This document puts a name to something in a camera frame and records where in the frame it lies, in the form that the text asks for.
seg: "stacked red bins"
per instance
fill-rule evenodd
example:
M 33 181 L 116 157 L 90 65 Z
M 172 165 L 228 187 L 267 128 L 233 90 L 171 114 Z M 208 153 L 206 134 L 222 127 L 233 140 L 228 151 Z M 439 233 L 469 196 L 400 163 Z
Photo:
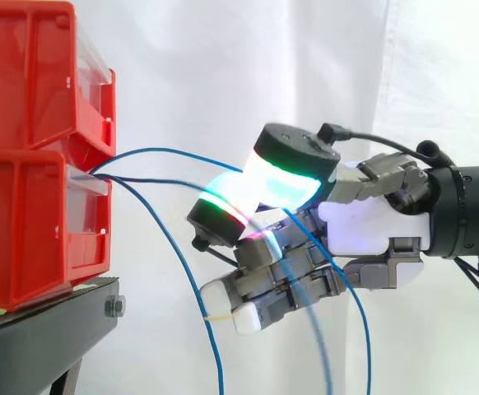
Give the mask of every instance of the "stacked red bins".
M 115 75 L 66 2 L 0 1 L 0 308 L 109 269 Z

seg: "green light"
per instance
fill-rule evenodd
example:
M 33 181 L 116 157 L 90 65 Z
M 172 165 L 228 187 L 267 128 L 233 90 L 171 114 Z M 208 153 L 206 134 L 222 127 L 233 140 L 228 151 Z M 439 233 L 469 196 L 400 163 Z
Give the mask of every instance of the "green light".
M 271 165 L 255 152 L 244 167 L 252 185 L 258 185 L 260 202 L 270 207 L 296 210 L 307 203 L 322 184 L 317 179 L 292 174 Z
M 207 192 L 201 193 L 199 197 L 229 212 L 242 224 L 247 225 L 259 204 L 257 194 L 253 193 L 247 181 L 243 174 L 231 171 L 218 175 L 208 184 L 208 190 L 223 197 L 230 204 Z

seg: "nut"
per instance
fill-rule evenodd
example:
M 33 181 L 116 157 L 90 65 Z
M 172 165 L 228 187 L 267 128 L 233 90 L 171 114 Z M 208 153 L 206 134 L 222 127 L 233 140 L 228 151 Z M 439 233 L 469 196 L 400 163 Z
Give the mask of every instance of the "nut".
M 123 317 L 126 311 L 126 298 L 122 295 L 110 296 L 106 300 L 105 315 L 106 317 L 117 318 Z

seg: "white backdrop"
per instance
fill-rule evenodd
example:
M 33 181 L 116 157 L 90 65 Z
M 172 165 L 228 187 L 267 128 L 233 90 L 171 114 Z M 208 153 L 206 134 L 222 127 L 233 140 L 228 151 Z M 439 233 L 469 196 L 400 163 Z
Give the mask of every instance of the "white backdrop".
M 391 2 L 387 31 L 374 133 L 413 147 L 429 138 L 458 166 L 479 165 L 479 1 Z M 479 293 L 453 262 L 425 262 L 404 289 L 362 293 L 373 393 L 479 393 Z M 364 346 L 350 306 L 348 360 Z M 348 365 L 348 377 L 364 366 Z M 351 395 L 365 393 L 347 382 Z
M 329 121 L 413 146 L 431 137 L 458 164 L 479 165 L 479 2 L 459 3 L 75 1 L 117 72 L 118 152 L 170 146 L 238 166 L 269 121 L 310 130 Z M 369 155 L 353 142 L 340 151 L 345 160 Z M 219 170 L 156 154 L 109 171 L 206 184 Z M 189 245 L 193 230 L 184 218 L 196 195 L 141 190 L 200 285 L 227 271 Z M 110 274 L 121 276 L 128 310 L 85 357 L 77 394 L 217 393 L 207 334 L 171 247 L 118 188 L 113 216 Z M 426 266 L 404 290 L 360 293 L 371 326 L 373 393 L 479 393 L 479 297 L 451 263 Z M 365 393 L 363 332 L 349 305 L 348 331 L 347 297 L 316 306 L 338 395 Z M 303 312 L 253 337 L 237 337 L 232 323 L 214 328 L 227 394 L 325 393 Z

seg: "blue cable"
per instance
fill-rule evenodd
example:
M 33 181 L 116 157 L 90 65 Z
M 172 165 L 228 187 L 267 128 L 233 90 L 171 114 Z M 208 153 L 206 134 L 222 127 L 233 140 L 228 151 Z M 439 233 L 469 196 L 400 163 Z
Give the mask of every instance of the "blue cable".
M 193 158 L 193 159 L 196 159 L 196 160 L 201 160 L 201 161 L 204 161 L 204 162 L 207 162 L 207 163 L 210 163 L 210 164 L 213 164 L 213 165 L 218 165 L 220 167 L 223 167 L 225 169 L 228 169 L 228 170 L 232 170 L 232 171 L 236 171 L 236 172 L 242 172 L 243 170 L 242 169 L 239 169 L 239 168 L 236 168 L 234 166 L 231 166 L 231 165 L 228 165 L 226 163 L 223 163 L 223 162 L 220 162 L 218 160 L 213 160 L 213 159 L 209 159 L 209 158 L 206 158 L 204 156 L 199 156 L 199 155 L 195 155 L 195 154 L 192 154 L 190 152 L 186 152 L 186 151 L 180 151 L 180 150 L 175 150 L 175 149 L 172 149 L 172 148 L 155 148 L 155 147 L 152 147 L 152 148 L 142 148 L 142 149 L 138 149 L 138 150 L 133 150 L 133 151 L 129 151 L 129 152 L 125 152 L 123 154 L 120 154 L 120 155 L 117 155 L 109 160 L 107 160 L 106 162 L 98 165 L 97 167 L 95 167 L 93 170 L 90 171 L 90 174 L 94 174 L 96 171 L 98 171 L 99 169 L 101 169 L 102 167 L 104 167 L 105 165 L 109 164 L 109 163 L 112 163 L 116 160 L 119 160 L 119 159 L 122 159 L 126 156 L 131 156 L 131 155 L 136 155 L 136 154 L 139 154 L 139 153 L 143 153 L 143 152 L 168 152 L 168 153 L 173 153 L 173 154 L 177 154 L 177 155 L 182 155 L 182 156 L 187 156 L 187 157 L 190 157 L 190 158 Z M 128 180 L 129 182 L 148 182 L 148 183 L 158 183 L 158 184 L 178 184 L 178 185 L 184 185 L 184 186 L 187 186 L 187 187 L 190 187 L 190 188 L 195 188 L 199 191 L 206 191 L 206 192 L 209 192 L 209 193 L 212 193 L 212 191 L 207 191 L 205 188 L 202 188 L 200 186 L 197 186 L 196 184 L 192 184 L 192 183 L 186 183 L 184 181 L 180 181 L 180 180 L 173 180 L 173 179 L 130 179 L 130 178 L 125 178 L 126 180 Z M 119 179 L 119 184 L 125 186 L 125 188 L 131 188 L 129 187 L 129 185 L 126 185 L 121 179 Z M 323 254 L 323 256 L 333 265 L 333 267 L 335 268 L 335 270 L 337 271 L 337 273 L 342 277 L 342 279 L 344 280 L 344 282 L 346 283 L 346 286 L 347 288 L 349 289 L 349 291 L 351 292 L 351 294 L 353 295 L 353 298 L 355 299 L 355 302 L 358 306 L 358 309 L 360 310 L 360 315 L 362 316 L 362 321 L 363 321 L 363 324 L 364 324 L 364 330 L 365 330 L 365 341 L 366 341 L 366 350 L 367 350 L 367 362 L 368 362 L 368 380 L 367 380 L 367 391 L 366 391 L 366 394 L 367 395 L 370 395 L 371 394 L 371 341 L 370 341 L 370 330 L 368 328 L 368 323 L 367 323 L 367 318 L 365 316 L 365 312 L 364 312 L 364 308 L 362 307 L 362 303 L 360 302 L 359 298 L 358 298 L 358 295 L 355 293 L 355 290 L 353 289 L 353 287 L 351 286 L 351 283 L 347 280 L 346 278 L 346 275 L 344 274 L 344 272 L 340 269 L 340 267 L 334 262 L 333 258 L 331 257 L 331 255 L 328 253 L 328 251 L 326 251 L 326 249 L 322 246 L 321 243 L 319 243 L 316 238 L 313 236 L 313 234 L 311 234 L 304 226 L 301 225 L 301 223 L 296 219 L 296 217 L 288 210 L 284 210 L 284 212 L 293 220 L 293 222 L 295 222 L 299 227 L 300 229 L 309 237 L 309 239 L 319 248 L 320 252 Z M 152 215 L 154 216 L 154 218 L 156 218 L 156 220 L 159 220 L 159 218 L 154 215 L 154 213 L 152 213 Z M 174 247 L 175 242 L 173 239 L 171 239 L 170 243 L 174 243 L 172 244 L 172 246 Z M 186 268 L 185 268 L 185 271 L 188 269 L 188 272 L 189 272 L 189 268 L 188 268 L 188 264 L 186 264 Z M 210 324 L 208 323 L 208 321 L 205 321 L 205 324 L 207 325 L 207 328 L 210 327 Z
M 96 174 L 95 176 L 100 178 L 100 179 L 112 179 L 113 181 L 119 182 L 119 184 L 123 183 L 124 185 L 126 185 L 125 182 L 182 185 L 182 186 L 185 186 L 185 187 L 196 189 L 199 192 L 210 193 L 210 194 L 216 196 L 217 198 L 220 198 L 224 202 L 228 203 L 227 200 L 224 197 L 222 197 L 221 195 L 219 195 L 218 193 L 215 193 L 214 191 L 212 191 L 210 189 L 206 189 L 206 188 L 201 187 L 199 185 L 196 185 L 196 184 L 193 184 L 193 183 L 190 183 L 190 182 L 186 182 L 186 181 L 182 181 L 182 180 L 178 180 L 178 179 L 137 179 L 137 178 L 132 178 L 132 177 L 113 176 L 113 175 L 109 175 L 109 174 Z M 262 232 L 263 231 L 263 228 L 261 226 L 258 226 L 252 220 L 249 220 L 249 224 L 257 232 Z M 311 321 L 311 325 L 313 327 L 313 331 L 314 331 L 314 335 L 316 337 L 316 341 L 319 344 L 319 353 L 320 353 L 320 358 L 321 358 L 322 365 L 323 365 L 323 371 L 324 371 L 324 378 L 325 378 L 325 382 L 326 382 L 327 394 L 331 395 L 331 394 L 333 394 L 333 380 L 332 380 L 332 375 L 331 375 L 331 367 L 330 367 L 330 364 L 329 364 L 327 347 L 326 347 L 325 340 L 323 339 L 322 331 L 320 330 L 320 325 L 319 325 L 318 318 L 316 317 L 316 314 L 314 313 L 314 310 L 311 306 L 312 301 L 307 296 L 307 292 L 305 291 L 304 287 L 301 285 L 301 283 L 299 281 L 297 281 L 296 276 L 293 275 L 292 270 L 289 269 L 288 265 L 283 265 L 282 267 L 283 267 L 284 271 L 286 272 L 286 276 L 289 277 L 292 281 L 295 281 L 294 283 L 297 286 L 296 289 L 298 290 L 299 297 L 304 301 L 305 309 L 306 309 L 307 314 L 309 316 L 309 319 Z
M 371 340 L 370 340 L 370 329 L 368 328 L 368 320 L 365 316 L 364 308 L 362 307 L 362 303 L 360 302 L 360 299 L 358 298 L 358 295 L 356 294 L 355 290 L 353 289 L 353 286 L 347 280 L 346 274 L 342 271 L 342 269 L 335 263 L 333 257 L 328 253 L 328 251 L 323 247 L 322 243 L 320 243 L 311 232 L 308 231 L 308 229 L 303 226 L 300 221 L 298 221 L 298 218 L 290 212 L 287 209 L 283 209 L 283 211 L 292 219 L 292 221 L 301 229 L 302 232 L 304 232 L 307 237 L 318 247 L 322 255 L 330 262 L 337 273 L 342 277 L 344 282 L 346 283 L 347 288 L 353 295 L 353 298 L 355 299 L 356 305 L 358 306 L 358 310 L 360 310 L 360 315 L 362 316 L 362 321 L 364 323 L 364 331 L 365 331 L 365 343 L 366 343 L 366 349 L 367 349 L 367 358 L 368 358 L 368 383 L 367 383 L 367 395 L 371 394 Z
M 218 160 L 213 160 L 213 159 L 206 158 L 205 156 L 199 156 L 199 155 L 191 154 L 190 152 L 175 150 L 173 148 L 152 147 L 152 148 L 140 148 L 138 150 L 124 152 L 123 154 L 119 154 L 117 156 L 114 156 L 113 158 L 108 159 L 106 162 L 101 163 L 100 165 L 95 167 L 93 170 L 90 170 L 90 174 L 96 173 L 97 171 L 99 171 L 100 169 L 105 167 L 106 165 L 108 165 L 112 162 L 115 162 L 116 160 L 123 159 L 126 156 L 142 154 L 144 152 L 168 152 L 170 154 L 187 156 L 188 158 L 192 158 L 192 159 L 200 160 L 200 161 L 203 161 L 203 162 L 207 162 L 207 163 L 210 163 L 212 165 L 217 165 L 217 166 L 223 167 L 223 168 L 228 169 L 228 170 L 237 171 L 237 172 L 240 172 L 240 173 L 243 172 L 242 169 L 238 169 L 237 167 L 228 165 L 228 164 L 220 162 Z
M 135 189 L 133 189 L 131 186 L 126 184 L 124 181 L 119 179 L 118 177 L 115 177 L 113 175 L 108 175 L 108 174 L 99 174 L 97 175 L 99 178 L 103 179 L 111 179 L 115 183 L 121 185 L 122 187 L 126 188 L 133 196 L 135 196 L 139 201 L 146 207 L 146 209 L 150 212 L 151 216 L 154 217 L 154 220 L 156 220 L 157 225 L 160 227 L 160 229 L 163 231 L 165 234 L 166 238 L 170 242 L 170 245 L 174 249 L 175 253 L 177 254 L 179 260 L 181 261 L 181 264 L 183 265 L 184 271 L 187 273 L 188 280 L 190 281 L 190 286 L 192 287 L 193 293 L 196 295 L 196 300 L 198 301 L 198 306 L 199 310 L 201 311 L 201 315 L 205 318 L 208 317 L 207 310 L 205 309 L 205 305 L 203 304 L 203 300 L 201 298 L 201 294 L 199 293 L 199 288 L 198 284 L 193 278 L 192 272 L 190 271 L 190 267 L 188 266 L 188 263 L 186 259 L 183 256 L 183 253 L 181 253 L 181 250 L 179 249 L 179 246 L 177 243 L 175 243 L 174 238 L 170 234 L 170 232 L 166 229 L 165 224 L 163 221 L 158 217 L 154 209 L 151 207 L 150 203 Z M 217 381 L 219 383 L 219 391 L 220 395 L 225 395 L 225 387 L 224 387 L 224 382 L 223 382 L 223 365 L 221 364 L 221 357 L 220 357 L 220 352 L 217 350 L 217 344 L 216 344 L 216 339 L 214 338 L 214 332 L 212 331 L 212 326 L 211 324 L 206 320 L 203 319 L 205 323 L 205 327 L 207 327 L 207 332 L 208 332 L 208 339 L 210 341 L 210 344 L 212 346 L 212 351 L 214 353 L 214 358 L 216 359 L 216 366 L 217 366 Z

